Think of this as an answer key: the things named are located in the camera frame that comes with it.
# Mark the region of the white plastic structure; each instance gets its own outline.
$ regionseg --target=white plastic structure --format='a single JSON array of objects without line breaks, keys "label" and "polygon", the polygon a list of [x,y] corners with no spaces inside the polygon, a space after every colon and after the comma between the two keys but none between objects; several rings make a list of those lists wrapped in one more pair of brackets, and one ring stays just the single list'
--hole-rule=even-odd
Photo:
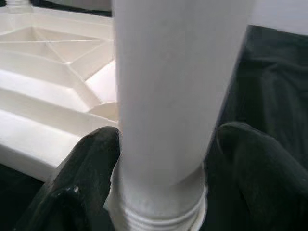
[{"label": "white plastic structure", "polygon": [[1,7],[0,163],[45,181],[83,136],[117,127],[113,59],[111,18]]},{"label": "white plastic structure", "polygon": [[197,231],[203,160],[253,0],[114,0],[122,155],[117,231]]},{"label": "white plastic structure", "polygon": [[6,0],[5,2],[10,13],[28,13],[32,10],[29,0]]}]

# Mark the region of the white plastic tube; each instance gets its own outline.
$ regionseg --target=white plastic tube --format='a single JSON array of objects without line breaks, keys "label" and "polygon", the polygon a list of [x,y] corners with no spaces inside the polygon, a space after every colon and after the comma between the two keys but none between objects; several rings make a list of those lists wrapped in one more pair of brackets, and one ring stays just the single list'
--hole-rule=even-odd
[{"label": "white plastic tube", "polygon": [[31,4],[29,0],[6,0],[5,2],[10,13],[31,12]]},{"label": "white plastic tube", "polygon": [[114,0],[123,154],[108,208],[117,231],[199,229],[202,162],[252,6]]}]

